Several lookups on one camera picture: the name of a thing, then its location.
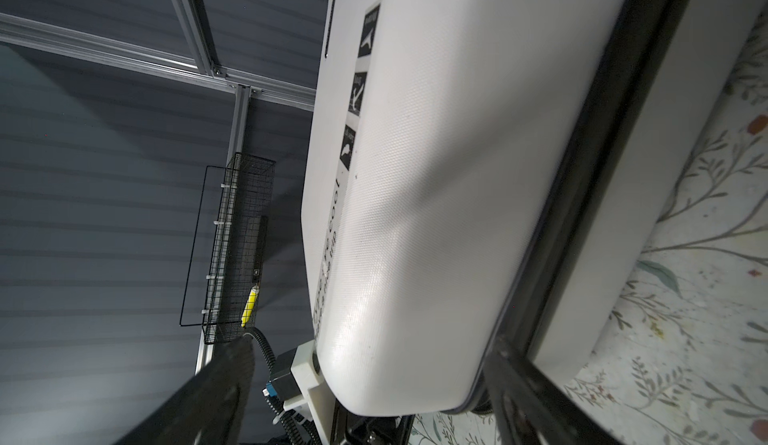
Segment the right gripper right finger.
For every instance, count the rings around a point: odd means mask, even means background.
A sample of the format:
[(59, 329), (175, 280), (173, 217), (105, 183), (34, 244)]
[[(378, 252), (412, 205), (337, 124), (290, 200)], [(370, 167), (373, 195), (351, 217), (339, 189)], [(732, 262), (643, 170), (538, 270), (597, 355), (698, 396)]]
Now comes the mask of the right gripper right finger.
[(484, 359), (483, 375), (504, 444), (619, 442), (503, 336)]

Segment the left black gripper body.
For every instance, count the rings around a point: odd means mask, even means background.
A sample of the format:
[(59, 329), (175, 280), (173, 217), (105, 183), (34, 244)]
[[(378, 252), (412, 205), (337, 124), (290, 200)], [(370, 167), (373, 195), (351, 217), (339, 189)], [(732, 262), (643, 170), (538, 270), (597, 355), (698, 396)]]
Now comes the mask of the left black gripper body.
[(345, 408), (334, 412), (330, 443), (333, 445), (406, 445), (409, 442), (413, 415), (364, 417)]

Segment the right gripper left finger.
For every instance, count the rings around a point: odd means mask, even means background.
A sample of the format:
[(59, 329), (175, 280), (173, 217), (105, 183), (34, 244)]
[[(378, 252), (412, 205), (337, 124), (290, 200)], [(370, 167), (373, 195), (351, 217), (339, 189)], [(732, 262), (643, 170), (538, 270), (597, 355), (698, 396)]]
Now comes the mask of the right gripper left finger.
[(188, 380), (119, 444), (237, 444), (255, 360), (243, 336)]

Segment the white hard-shell suitcase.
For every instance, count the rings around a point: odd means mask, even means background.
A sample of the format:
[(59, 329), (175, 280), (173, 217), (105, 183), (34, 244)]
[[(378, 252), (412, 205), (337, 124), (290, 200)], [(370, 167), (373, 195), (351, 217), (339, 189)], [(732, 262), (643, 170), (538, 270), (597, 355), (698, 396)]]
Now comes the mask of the white hard-shell suitcase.
[(461, 413), (586, 363), (767, 0), (329, 0), (301, 210), (325, 380)]

